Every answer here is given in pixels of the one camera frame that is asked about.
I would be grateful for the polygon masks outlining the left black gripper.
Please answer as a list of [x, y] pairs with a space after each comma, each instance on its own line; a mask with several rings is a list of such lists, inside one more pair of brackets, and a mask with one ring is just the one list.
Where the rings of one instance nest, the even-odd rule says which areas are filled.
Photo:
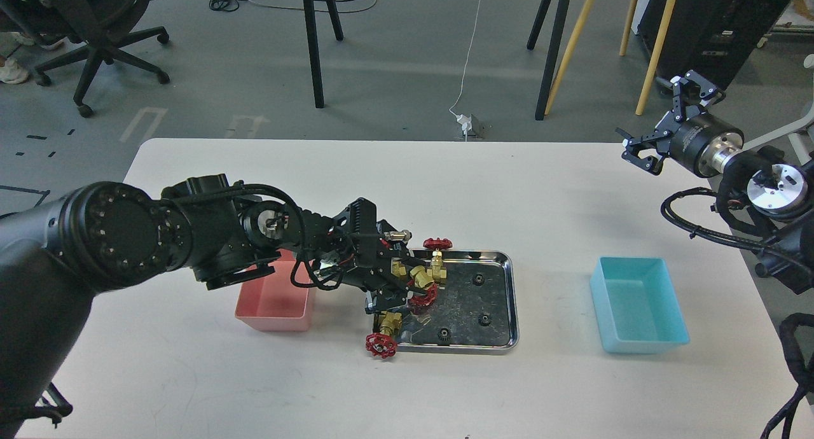
[[[403, 307], [409, 285], [427, 291], [436, 283], [427, 273], [429, 262], [407, 257], [405, 245], [385, 242], [385, 233], [377, 223], [377, 207], [358, 198], [336, 216], [312, 215], [312, 281], [323, 290], [340, 283], [364, 290], [367, 314]], [[409, 272], [404, 281], [392, 273], [393, 260], [401, 260]]]

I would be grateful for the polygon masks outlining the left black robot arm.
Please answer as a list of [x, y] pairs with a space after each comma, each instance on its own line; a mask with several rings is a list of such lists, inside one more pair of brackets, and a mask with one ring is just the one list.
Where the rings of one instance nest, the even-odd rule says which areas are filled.
[[190, 268], [215, 290], [273, 274], [294, 254], [297, 288], [366, 292], [366, 312], [432, 303], [437, 282], [420, 273], [411, 233], [376, 218], [358, 198], [333, 218], [300, 207], [273, 186], [224, 174], [166, 187], [160, 198], [96, 182], [49, 204], [2, 216], [2, 437], [29, 419], [56, 425], [72, 405], [53, 386], [93, 300]]

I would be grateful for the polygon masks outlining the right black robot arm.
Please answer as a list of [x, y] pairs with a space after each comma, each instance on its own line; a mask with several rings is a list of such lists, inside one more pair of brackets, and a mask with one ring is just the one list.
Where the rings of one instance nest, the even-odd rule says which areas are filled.
[[[697, 187], [669, 196], [660, 207], [663, 218], [691, 238], [750, 251], [762, 279], [779, 280], [796, 294], [811, 290], [812, 161], [796, 166], [775, 147], [749, 149], [741, 129], [709, 112], [724, 100], [725, 91], [697, 71], [657, 82], [671, 89], [672, 107], [651, 134], [634, 137], [617, 129], [623, 160], [655, 176], [669, 158], [699, 178], [721, 177], [716, 190]], [[710, 209], [736, 234], [681, 218], [672, 204], [695, 195], [715, 199]]]

